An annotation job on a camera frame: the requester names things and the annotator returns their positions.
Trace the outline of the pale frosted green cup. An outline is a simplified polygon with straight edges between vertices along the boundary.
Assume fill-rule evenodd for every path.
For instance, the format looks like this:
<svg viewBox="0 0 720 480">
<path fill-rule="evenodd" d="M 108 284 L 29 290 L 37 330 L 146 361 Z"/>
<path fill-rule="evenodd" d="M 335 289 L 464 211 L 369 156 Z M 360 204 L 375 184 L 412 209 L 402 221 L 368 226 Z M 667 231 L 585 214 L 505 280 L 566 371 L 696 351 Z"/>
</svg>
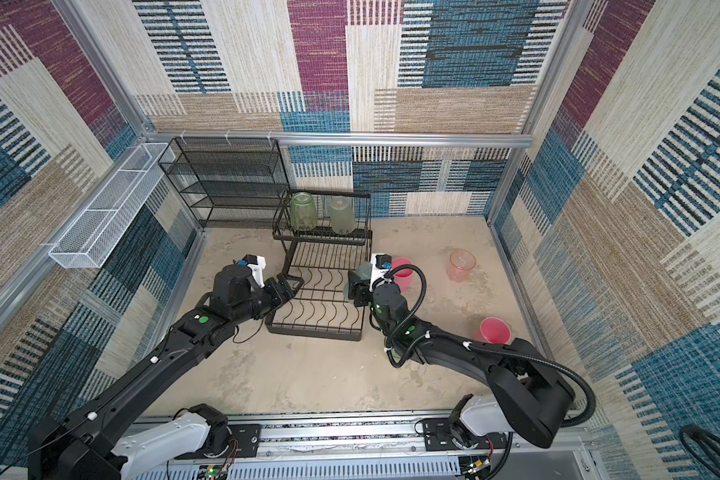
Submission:
<svg viewBox="0 0 720 480">
<path fill-rule="evenodd" d="M 341 236 L 351 234 L 356 228 L 353 199 L 346 196 L 332 196 L 328 207 L 333 232 Z"/>
</svg>

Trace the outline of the teal frosted cup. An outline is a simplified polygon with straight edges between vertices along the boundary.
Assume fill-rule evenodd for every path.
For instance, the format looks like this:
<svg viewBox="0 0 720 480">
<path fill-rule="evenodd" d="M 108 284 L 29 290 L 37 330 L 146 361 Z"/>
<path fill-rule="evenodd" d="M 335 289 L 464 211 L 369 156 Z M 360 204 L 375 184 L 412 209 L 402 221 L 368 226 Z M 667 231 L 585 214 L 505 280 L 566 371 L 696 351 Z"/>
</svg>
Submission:
<svg viewBox="0 0 720 480">
<path fill-rule="evenodd" d="M 353 270 L 354 282 L 368 283 L 371 280 L 373 264 L 370 261 L 363 262 Z"/>
</svg>

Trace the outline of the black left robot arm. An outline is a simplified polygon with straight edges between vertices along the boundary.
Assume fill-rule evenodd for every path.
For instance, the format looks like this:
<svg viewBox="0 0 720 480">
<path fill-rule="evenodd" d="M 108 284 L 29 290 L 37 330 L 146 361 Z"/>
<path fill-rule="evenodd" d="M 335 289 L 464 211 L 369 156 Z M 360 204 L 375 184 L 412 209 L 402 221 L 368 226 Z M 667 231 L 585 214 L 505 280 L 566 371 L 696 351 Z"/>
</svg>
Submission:
<svg viewBox="0 0 720 480">
<path fill-rule="evenodd" d="M 129 461 L 115 450 L 131 424 L 174 382 L 234 337 L 292 300 L 303 281 L 279 273 L 257 280 L 249 259 L 224 267 L 211 291 L 158 345 L 110 387 L 61 421 L 48 417 L 29 435 L 31 479 L 119 479 Z"/>
</svg>

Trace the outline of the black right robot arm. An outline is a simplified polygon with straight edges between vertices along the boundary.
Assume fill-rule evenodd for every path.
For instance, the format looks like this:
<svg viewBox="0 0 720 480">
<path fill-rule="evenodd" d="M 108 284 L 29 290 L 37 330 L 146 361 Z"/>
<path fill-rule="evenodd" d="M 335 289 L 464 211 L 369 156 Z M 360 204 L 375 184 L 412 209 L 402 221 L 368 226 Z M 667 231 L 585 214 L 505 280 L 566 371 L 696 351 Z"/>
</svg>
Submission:
<svg viewBox="0 0 720 480">
<path fill-rule="evenodd" d="M 369 306 L 384 335 L 384 352 L 400 368 L 408 361 L 450 369 L 487 386 L 509 430 L 540 448 L 552 445 L 575 400 L 571 369 L 544 358 L 529 342 L 475 342 L 420 319 L 390 274 L 363 279 L 348 272 L 348 299 Z"/>
</svg>

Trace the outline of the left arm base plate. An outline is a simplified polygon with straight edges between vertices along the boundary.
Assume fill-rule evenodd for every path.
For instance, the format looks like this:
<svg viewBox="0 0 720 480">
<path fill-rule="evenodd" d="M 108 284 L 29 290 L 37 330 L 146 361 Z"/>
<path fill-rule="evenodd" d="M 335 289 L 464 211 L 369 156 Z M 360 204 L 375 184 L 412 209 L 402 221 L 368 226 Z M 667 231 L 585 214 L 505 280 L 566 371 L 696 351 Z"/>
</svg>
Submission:
<svg viewBox="0 0 720 480">
<path fill-rule="evenodd" d="M 261 424 L 229 424 L 220 431 L 219 441 L 212 438 L 200 451 L 186 453 L 176 460 L 233 460 L 257 456 Z"/>
</svg>

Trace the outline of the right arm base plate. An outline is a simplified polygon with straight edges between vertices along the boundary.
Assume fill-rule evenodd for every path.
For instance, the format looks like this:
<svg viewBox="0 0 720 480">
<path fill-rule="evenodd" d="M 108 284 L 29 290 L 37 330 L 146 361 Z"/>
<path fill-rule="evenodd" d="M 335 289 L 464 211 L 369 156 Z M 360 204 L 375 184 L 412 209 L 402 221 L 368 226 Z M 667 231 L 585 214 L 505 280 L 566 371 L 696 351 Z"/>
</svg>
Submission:
<svg viewBox="0 0 720 480">
<path fill-rule="evenodd" d="M 508 443 L 507 434 L 501 432 L 493 432 L 460 442 L 452 434 L 447 418 L 420 419 L 415 422 L 413 428 L 415 434 L 423 439 L 427 452 L 503 450 Z"/>
</svg>

